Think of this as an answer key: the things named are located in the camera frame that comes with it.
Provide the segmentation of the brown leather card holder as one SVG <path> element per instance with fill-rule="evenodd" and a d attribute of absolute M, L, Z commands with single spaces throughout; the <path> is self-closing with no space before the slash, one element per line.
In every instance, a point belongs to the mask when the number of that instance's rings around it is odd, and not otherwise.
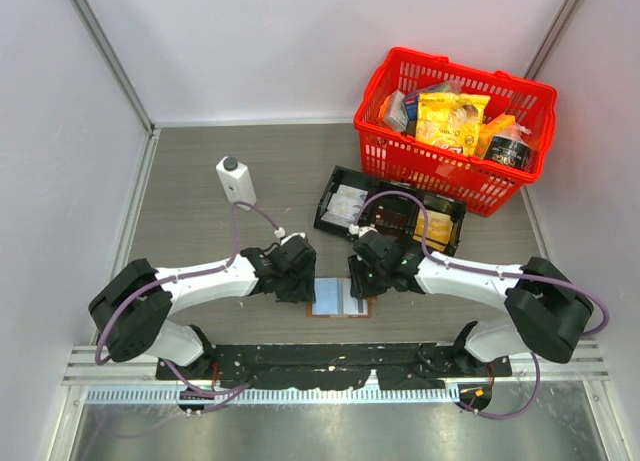
<path fill-rule="evenodd" d="M 355 299 L 351 293 L 350 278 L 316 278 L 314 284 L 315 300 L 307 305 L 310 318 L 369 318 L 373 314 L 372 299 L 369 301 L 369 316 L 355 314 Z"/>

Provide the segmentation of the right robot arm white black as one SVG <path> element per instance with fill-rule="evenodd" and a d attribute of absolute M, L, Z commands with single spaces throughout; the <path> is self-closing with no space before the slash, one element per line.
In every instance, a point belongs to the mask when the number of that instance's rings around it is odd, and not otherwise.
<path fill-rule="evenodd" d="M 353 228 L 352 291 L 359 298 L 393 289 L 448 295 L 491 306 L 503 320 L 471 321 L 457 336 L 451 361 L 465 376 L 496 359 L 531 352 L 568 363 L 585 334 L 594 304 L 539 257 L 519 265 L 464 261 L 420 246 L 405 247 L 373 228 Z"/>

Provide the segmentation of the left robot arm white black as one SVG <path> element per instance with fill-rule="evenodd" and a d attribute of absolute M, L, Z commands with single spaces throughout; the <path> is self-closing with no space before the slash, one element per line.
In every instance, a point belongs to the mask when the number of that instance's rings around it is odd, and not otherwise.
<path fill-rule="evenodd" d="M 202 379 L 213 368 L 212 346 L 201 329 L 170 320 L 176 313 L 223 298 L 272 294 L 278 302 L 313 302 L 317 253 L 303 233 L 267 249 L 182 268 L 130 262 L 89 303 L 98 330 L 95 362 L 122 363 L 148 354 Z"/>

